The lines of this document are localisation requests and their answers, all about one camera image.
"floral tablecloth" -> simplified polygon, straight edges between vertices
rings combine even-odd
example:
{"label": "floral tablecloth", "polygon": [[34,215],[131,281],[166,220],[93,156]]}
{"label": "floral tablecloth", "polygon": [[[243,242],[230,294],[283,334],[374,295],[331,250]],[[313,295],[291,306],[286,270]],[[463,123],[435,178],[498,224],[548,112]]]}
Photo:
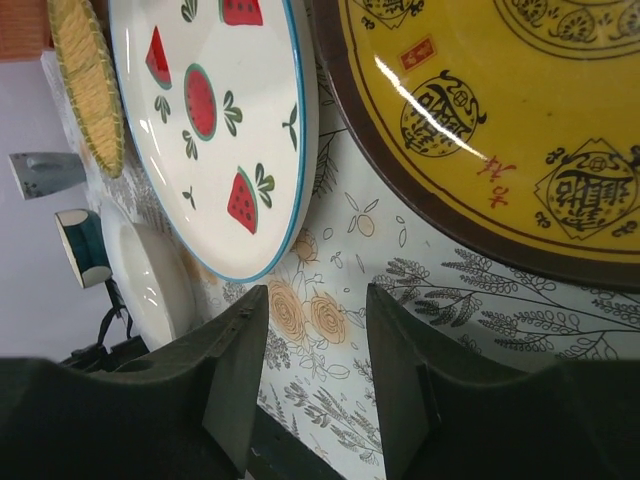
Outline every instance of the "floral tablecloth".
{"label": "floral tablecloth", "polygon": [[[249,286],[221,281],[189,255],[127,141],[122,177],[103,175],[82,139],[55,55],[42,58],[87,198],[171,236],[187,266],[199,321]],[[313,198],[292,251],[268,284],[271,323],[259,403],[347,479],[383,479],[365,323],[367,284],[479,354],[523,370],[570,358],[640,356],[640,296],[580,288],[506,267],[448,239],[383,184],[340,117],[318,67],[320,145]]]}

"white wall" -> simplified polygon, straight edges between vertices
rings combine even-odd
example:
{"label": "white wall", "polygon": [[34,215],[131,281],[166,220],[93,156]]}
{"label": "white wall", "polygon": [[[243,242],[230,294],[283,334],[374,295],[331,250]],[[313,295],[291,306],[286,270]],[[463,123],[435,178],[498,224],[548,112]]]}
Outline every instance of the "white wall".
{"label": "white wall", "polygon": [[[69,151],[39,62],[0,63],[0,356],[62,360],[96,341],[110,307],[103,285],[83,290],[53,214],[86,208],[80,186],[25,201],[7,155]],[[108,343],[124,340],[114,322]]]}

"red watermelon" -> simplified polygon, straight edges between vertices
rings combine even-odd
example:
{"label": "red watermelon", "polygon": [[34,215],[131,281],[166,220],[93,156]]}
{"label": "red watermelon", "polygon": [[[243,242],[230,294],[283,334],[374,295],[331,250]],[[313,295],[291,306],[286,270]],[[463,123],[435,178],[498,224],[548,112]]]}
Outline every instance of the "red watermelon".
{"label": "red watermelon", "polygon": [[169,64],[167,63],[167,57],[164,54],[162,38],[160,38],[158,27],[153,29],[151,45],[149,45],[146,63],[151,75],[155,81],[158,82],[158,85],[165,90],[169,90],[171,88],[171,74],[169,73]]}
{"label": "red watermelon", "polygon": [[233,180],[233,188],[227,205],[227,212],[240,224],[255,234],[258,229],[258,207],[256,196],[249,182],[249,177],[242,168],[238,167],[238,173]]}
{"label": "red watermelon", "polygon": [[218,0],[220,19],[227,25],[262,25],[259,0]]}
{"label": "red watermelon", "polygon": [[197,63],[192,63],[184,76],[184,101],[196,135],[211,140],[216,132],[216,99],[209,77]]}

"white plate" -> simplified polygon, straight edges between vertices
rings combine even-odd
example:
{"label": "white plate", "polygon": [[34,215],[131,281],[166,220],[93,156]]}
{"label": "white plate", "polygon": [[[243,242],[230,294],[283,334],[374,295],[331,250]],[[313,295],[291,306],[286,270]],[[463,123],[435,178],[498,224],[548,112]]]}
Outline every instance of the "white plate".
{"label": "white plate", "polygon": [[147,348],[156,350],[187,333],[195,318],[195,300],[169,238],[132,223],[107,199],[100,217],[113,277]]}
{"label": "white plate", "polygon": [[289,250],[313,189],[303,2],[111,0],[110,12],[129,125],[163,208],[216,275],[256,280]]}

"cup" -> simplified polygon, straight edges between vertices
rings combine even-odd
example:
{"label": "cup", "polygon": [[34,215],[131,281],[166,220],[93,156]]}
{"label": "cup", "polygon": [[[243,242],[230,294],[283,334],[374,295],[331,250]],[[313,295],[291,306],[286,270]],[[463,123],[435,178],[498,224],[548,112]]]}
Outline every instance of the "cup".
{"label": "cup", "polygon": [[9,163],[25,200],[60,192],[86,180],[82,160],[75,153],[10,153]]}
{"label": "cup", "polygon": [[100,217],[85,209],[55,214],[62,245],[80,286],[89,288],[111,278]]}

